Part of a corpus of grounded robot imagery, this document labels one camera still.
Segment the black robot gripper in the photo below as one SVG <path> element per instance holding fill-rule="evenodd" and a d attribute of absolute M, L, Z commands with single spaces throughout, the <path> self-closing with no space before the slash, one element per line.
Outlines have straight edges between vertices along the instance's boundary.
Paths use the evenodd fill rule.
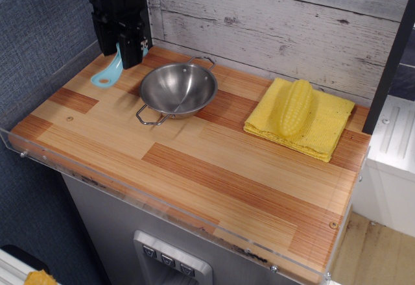
<path fill-rule="evenodd" d="M 143 33 L 139 29 L 137 0 L 89 0 L 99 47 L 104 56 L 117 52 L 119 45 L 124 69 L 143 60 Z"/>

